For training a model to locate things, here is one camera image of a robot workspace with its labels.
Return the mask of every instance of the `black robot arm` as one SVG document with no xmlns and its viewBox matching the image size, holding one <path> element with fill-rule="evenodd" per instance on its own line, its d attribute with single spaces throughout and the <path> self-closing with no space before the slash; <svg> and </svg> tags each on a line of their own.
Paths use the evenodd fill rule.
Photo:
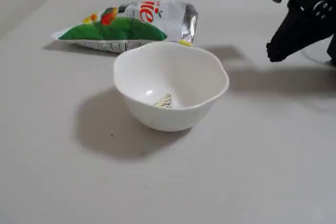
<svg viewBox="0 0 336 224">
<path fill-rule="evenodd" d="M 283 61 L 336 32 L 336 0 L 289 0 L 288 9 L 285 20 L 267 44 L 268 58 L 272 62 Z M 336 61 L 336 38 L 332 40 L 328 54 Z"/>
</svg>

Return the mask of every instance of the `silver foil bag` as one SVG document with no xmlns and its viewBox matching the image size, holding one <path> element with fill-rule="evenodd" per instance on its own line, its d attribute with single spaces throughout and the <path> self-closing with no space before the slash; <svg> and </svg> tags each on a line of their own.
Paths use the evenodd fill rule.
<svg viewBox="0 0 336 224">
<path fill-rule="evenodd" d="M 55 40 L 124 52 L 153 41 L 192 44 L 198 13 L 193 5 L 173 0 L 142 1 L 109 7 L 80 24 L 52 34 Z"/>
</svg>

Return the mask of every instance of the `fruit illustration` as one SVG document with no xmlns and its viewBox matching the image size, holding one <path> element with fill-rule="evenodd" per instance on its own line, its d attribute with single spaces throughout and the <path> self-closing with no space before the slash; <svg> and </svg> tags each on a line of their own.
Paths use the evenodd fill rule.
<svg viewBox="0 0 336 224">
<path fill-rule="evenodd" d="M 96 21 L 97 18 L 98 18 L 98 16 L 97 16 L 97 12 L 95 12 L 95 13 L 93 13 L 92 15 L 90 15 L 90 16 L 86 17 L 85 19 L 83 19 L 82 22 L 83 22 L 84 24 L 90 24 L 90 23 Z"/>
<path fill-rule="evenodd" d="M 107 8 L 106 11 L 101 15 L 101 23 L 108 26 L 118 15 L 118 8 Z"/>
</svg>

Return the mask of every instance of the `table surface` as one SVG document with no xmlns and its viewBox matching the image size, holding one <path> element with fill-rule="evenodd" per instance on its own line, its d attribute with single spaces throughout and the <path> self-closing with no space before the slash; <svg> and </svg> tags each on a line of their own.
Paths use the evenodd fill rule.
<svg viewBox="0 0 336 224">
<path fill-rule="evenodd" d="M 269 63 L 285 3 L 180 0 L 231 86 L 160 133 L 126 110 L 115 56 L 49 36 L 129 1 L 49 0 L 0 42 L 0 223 L 335 223 L 335 71 L 307 59 L 326 42 Z"/>
</svg>

